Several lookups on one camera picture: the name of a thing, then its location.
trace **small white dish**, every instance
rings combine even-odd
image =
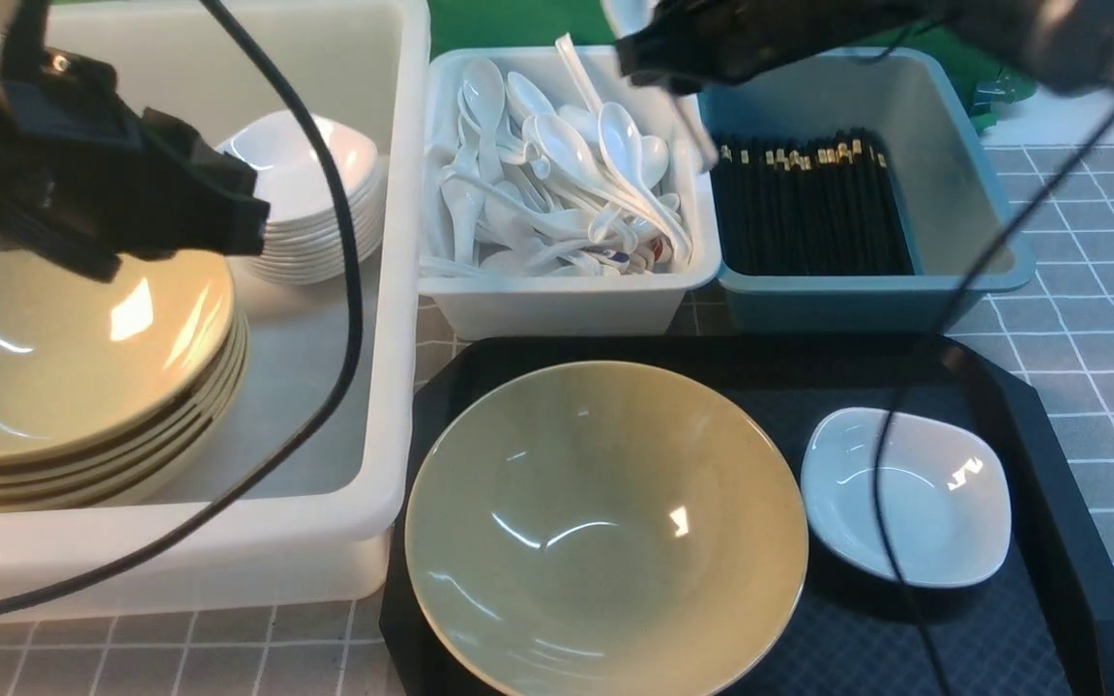
[[[377,170],[377,145],[354,128],[322,116],[313,119],[338,165],[348,197],[352,197]],[[323,216],[333,206],[321,165],[290,111],[262,116],[217,149],[256,170],[255,195],[273,206],[271,224]]]
[[[871,464],[885,415],[856,406],[819,423],[802,462],[802,499],[810,528],[828,549],[895,581],[871,498]],[[909,585],[970,587],[1004,565],[1013,538],[1008,481],[980,437],[897,414],[880,477],[883,519]]]

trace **yellow bowl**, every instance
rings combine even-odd
[[[451,423],[405,548],[437,637],[498,692],[703,696],[785,629],[808,526],[733,402],[667,370],[574,363]]]

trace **bowl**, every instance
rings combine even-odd
[[[110,439],[185,391],[234,317],[226,261],[124,257],[110,283],[0,254],[0,465]]]
[[[832,553],[895,581],[871,502],[871,464],[885,415],[844,409],[819,423],[802,462],[802,499],[810,528]],[[897,414],[880,487],[883,519],[909,585],[970,587],[1004,565],[1013,535],[1008,482],[980,437]]]
[[[571,363],[495,389],[439,437],[407,508],[437,637],[509,696],[701,696],[773,646],[808,565],[766,433],[667,370]]]
[[[348,197],[377,170],[377,145],[354,128],[313,115],[333,155]],[[248,124],[222,145],[256,170],[256,198],[268,202],[270,224],[305,224],[333,207],[329,185],[295,116],[274,111]]]

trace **plate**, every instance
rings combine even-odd
[[[194,380],[234,317],[222,256],[124,257],[110,283],[0,253],[0,465],[134,428]]]

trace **bowl rim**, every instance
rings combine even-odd
[[[810,433],[810,440],[808,441],[808,445],[805,445],[805,451],[802,455],[802,470],[799,484],[802,490],[802,503],[805,509],[812,508],[812,506],[809,506],[808,503],[808,492],[805,492],[805,481],[808,481],[808,471],[810,471],[809,467],[805,465],[805,458],[810,453],[810,445],[814,443],[818,433],[823,430],[825,424],[832,422],[834,419],[844,418],[846,414],[852,413],[886,415],[888,411],[883,409],[876,409],[874,406],[846,406],[846,409],[839,409],[832,411],[832,413],[828,415],[824,415],[823,420],[821,420],[814,428],[814,431]],[[981,458],[983,464],[985,464],[986,468],[989,468],[990,471],[997,472],[999,480],[1003,481],[1005,493],[1003,501],[1004,507],[1008,510],[1008,514],[1004,518],[1004,525],[999,526],[999,529],[1004,530],[1000,538],[1003,538],[1005,542],[1001,543],[1000,550],[996,553],[998,558],[994,558],[991,559],[991,562],[985,563],[985,566],[983,566],[983,568],[985,568],[983,571],[974,574],[973,576],[958,578],[958,580],[931,580],[931,578],[910,577],[909,574],[905,574],[906,585],[920,590],[964,590],[967,589],[967,587],[978,586],[981,585],[981,582],[990,580],[991,577],[995,577],[995,574],[1000,571],[1000,568],[1004,568],[1004,562],[1008,559],[1008,551],[1012,550],[1013,547],[1013,499],[1012,493],[1009,493],[1008,477],[1005,476],[1004,463],[1000,462],[999,454],[996,454],[995,450],[991,449],[991,445],[987,444],[986,440],[983,440],[981,437],[978,437],[978,433],[956,427],[956,424],[936,419],[928,419],[926,415],[908,414],[906,411],[898,411],[897,415],[897,420],[892,423],[893,432],[897,423],[902,420],[909,422],[931,423],[941,429],[956,429],[962,432],[968,440],[971,440],[973,442],[976,442],[977,445],[980,445],[983,452],[990,454],[989,458]],[[837,558],[844,560],[850,566],[853,566],[853,568],[858,568],[871,577],[879,578],[879,580],[893,582],[893,585],[900,585],[897,577],[892,574],[892,569],[890,568],[891,563],[889,563],[888,559],[885,558],[885,563],[888,565],[885,565],[882,568],[877,568],[874,565],[870,565],[862,559],[854,558],[854,556],[849,555],[841,549],[840,543],[832,543],[830,539],[840,539],[840,536],[828,533],[827,526],[823,523],[823,518],[808,514],[808,523],[810,525],[810,532],[814,533],[814,537],[818,538],[819,542],[823,543],[823,547],[832,551],[832,555],[836,555]]]
[[[649,365],[646,363],[637,363],[632,361],[576,361],[569,363],[560,363],[556,365],[548,365],[545,366],[545,369],[531,370],[529,371],[529,373],[518,375],[517,378],[508,380],[508,382],[505,382],[496,388],[492,388],[491,391],[483,393],[482,396],[475,400],[472,404],[466,406],[466,409],[463,409],[461,413],[457,414],[455,420],[451,420],[450,424],[447,424],[446,429],[441,432],[441,435],[439,435],[437,440],[432,443],[432,445],[429,447],[429,452],[424,453],[423,461],[420,462],[419,471],[416,472],[414,483],[412,483],[411,489],[408,490],[405,502],[403,502],[403,506],[405,506],[405,511],[403,511],[402,551],[403,551],[403,559],[407,560],[407,580],[411,582],[411,589],[414,592],[416,604],[419,605],[420,612],[423,614],[423,619],[426,623],[428,623],[429,629],[432,630],[432,634],[436,635],[437,639],[441,641],[443,647],[446,647],[446,650],[450,653],[452,657],[455,657],[458,664],[460,664],[461,666],[463,666],[463,668],[468,669],[470,673],[476,675],[476,677],[478,679],[481,679],[483,684],[489,685],[496,690],[502,693],[502,695],[505,696],[529,696],[529,695],[527,695],[527,693],[518,692],[517,688],[512,688],[509,687],[508,685],[501,684],[499,679],[492,678],[491,675],[487,674],[487,672],[483,670],[479,665],[477,665],[473,660],[470,660],[469,656],[466,653],[461,651],[460,648],[457,647],[455,641],[452,641],[450,637],[446,635],[446,631],[441,628],[441,626],[439,626],[438,623],[433,620],[432,612],[430,612],[429,610],[429,605],[424,602],[423,595],[417,589],[417,582],[414,581],[414,574],[416,574],[414,525],[413,525],[414,520],[412,519],[412,510],[414,510],[414,506],[412,506],[412,501],[414,500],[414,492],[416,490],[420,490],[420,484],[424,480],[424,471],[428,470],[429,461],[432,461],[432,453],[439,449],[439,445],[441,445],[441,443],[444,442],[447,437],[450,435],[450,432],[455,430],[457,424],[459,424],[461,420],[466,418],[467,414],[471,413],[472,410],[476,410],[476,406],[480,405],[481,402],[490,400],[490,398],[495,396],[498,392],[502,392],[505,391],[505,389],[512,386],[514,383],[520,383],[527,379],[535,379],[538,375],[554,373],[555,371],[590,369],[590,366],[596,366],[596,369],[606,369],[606,366],[612,366],[612,369],[627,369],[635,371],[646,371],[646,373],[662,373],[668,378],[681,380],[681,382],[694,384],[694,386],[702,389],[702,391],[709,392],[709,396],[713,396],[715,400],[723,401],[725,402],[725,404],[733,406],[733,409],[735,409],[742,415],[745,422],[751,424],[751,427],[755,430],[755,432],[758,432],[759,435],[762,437],[762,439],[764,439],[765,443],[768,443],[771,447],[771,450],[773,450],[773,452],[776,452],[776,455],[780,459],[780,461],[783,464],[785,464],[786,471],[790,472],[790,479],[792,480],[793,484],[793,493],[795,493],[795,502],[799,503],[799,510],[802,514],[803,526],[809,526],[809,519],[808,516],[805,516],[805,501],[802,499],[802,490],[799,484],[799,480],[797,480],[797,477],[793,476],[792,468],[788,465],[788,460],[785,459],[785,454],[783,454],[780,451],[776,443],[774,443],[773,439],[771,439],[771,437],[768,434],[768,431],[764,431],[764,429],[762,429],[760,424],[755,422],[755,419],[752,419],[751,414],[746,413],[745,409],[743,409],[737,404],[734,404],[734,402],[729,400],[729,398],[726,398],[724,393],[720,393],[715,389],[707,386],[707,384],[703,384],[697,379],[690,378],[685,374],[677,373],[676,371],[673,370],[659,369],[659,366]],[[776,634],[773,635],[773,638],[771,638],[771,640],[769,640],[766,645],[761,645],[761,647],[758,648],[758,654],[751,659],[751,664],[744,665],[742,669],[737,670],[733,675],[730,675],[730,677],[716,678],[717,682],[720,682],[720,684],[709,687],[709,690],[700,696],[712,696],[715,693],[723,692],[725,690],[725,688],[729,688],[731,685],[737,683],[740,678],[745,677],[746,674],[751,673],[752,669],[755,669],[755,666],[758,666],[759,663],[762,659],[764,659],[764,657],[768,656],[768,654],[771,653],[771,650],[773,650],[774,647],[776,647],[776,643],[779,641],[781,636],[785,634],[788,625],[790,625],[790,623],[793,620],[793,614],[795,614],[797,611],[797,605],[799,605],[802,598],[802,594],[805,590],[805,580],[808,580],[808,574],[810,572],[810,535],[804,530],[804,533],[800,533],[799,537],[801,538],[801,551],[802,551],[801,580],[797,584],[795,590],[793,590],[793,600],[790,604],[790,607],[788,608],[785,618],[783,618],[782,621],[779,621]]]

